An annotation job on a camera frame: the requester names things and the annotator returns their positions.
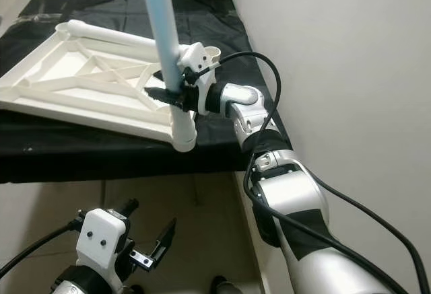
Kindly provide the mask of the white plastic table top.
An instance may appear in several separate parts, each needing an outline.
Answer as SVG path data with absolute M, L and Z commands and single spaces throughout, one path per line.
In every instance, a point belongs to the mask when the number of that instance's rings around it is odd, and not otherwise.
M 147 96 L 165 88 L 156 48 L 77 38 L 67 22 L 0 78 L 0 104 L 41 118 L 135 135 L 172 146 L 169 104 Z

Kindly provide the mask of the black tablecloth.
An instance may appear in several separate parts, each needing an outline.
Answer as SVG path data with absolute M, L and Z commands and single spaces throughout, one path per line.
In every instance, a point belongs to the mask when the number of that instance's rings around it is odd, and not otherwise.
M 172 4 L 182 44 L 202 42 L 225 54 L 251 49 L 234 0 Z M 152 33 L 145 0 L 27 0 L 0 37 L 1 72 L 9 72 L 68 20 L 138 36 Z M 114 180 L 245 169 L 250 157 L 240 150 L 227 118 L 204 116 L 196 125 L 197 146 L 181 153 L 160 141 L 0 110 L 0 180 Z

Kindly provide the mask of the black robot foot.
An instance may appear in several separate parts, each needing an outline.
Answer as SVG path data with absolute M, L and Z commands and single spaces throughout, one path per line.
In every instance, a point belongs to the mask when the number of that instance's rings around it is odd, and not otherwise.
M 242 291 L 224 276 L 218 275 L 210 282 L 209 294 L 242 294 Z

